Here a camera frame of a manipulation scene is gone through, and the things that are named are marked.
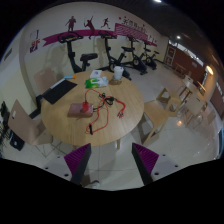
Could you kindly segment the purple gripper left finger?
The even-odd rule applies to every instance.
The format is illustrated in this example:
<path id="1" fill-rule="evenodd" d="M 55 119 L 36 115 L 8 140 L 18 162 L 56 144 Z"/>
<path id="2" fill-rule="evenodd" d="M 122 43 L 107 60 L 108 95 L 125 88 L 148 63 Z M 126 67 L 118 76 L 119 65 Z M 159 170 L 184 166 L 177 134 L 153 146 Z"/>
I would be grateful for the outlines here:
<path id="1" fill-rule="evenodd" d="M 79 147 L 75 151 L 72 151 L 64 157 L 65 162 L 72 174 L 72 183 L 76 185 L 81 184 L 90 155 L 91 144 L 86 144 L 84 146 Z"/>

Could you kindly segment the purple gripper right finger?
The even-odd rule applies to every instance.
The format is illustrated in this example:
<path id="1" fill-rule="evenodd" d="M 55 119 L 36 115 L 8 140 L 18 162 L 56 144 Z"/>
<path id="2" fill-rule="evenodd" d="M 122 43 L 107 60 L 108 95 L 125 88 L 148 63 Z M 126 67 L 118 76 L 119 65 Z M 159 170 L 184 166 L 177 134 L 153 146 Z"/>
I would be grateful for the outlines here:
<path id="1" fill-rule="evenodd" d="M 132 144 L 132 155 L 137 165 L 143 184 L 151 184 L 153 182 L 151 172 L 159 158 L 159 155 L 137 143 Z"/>

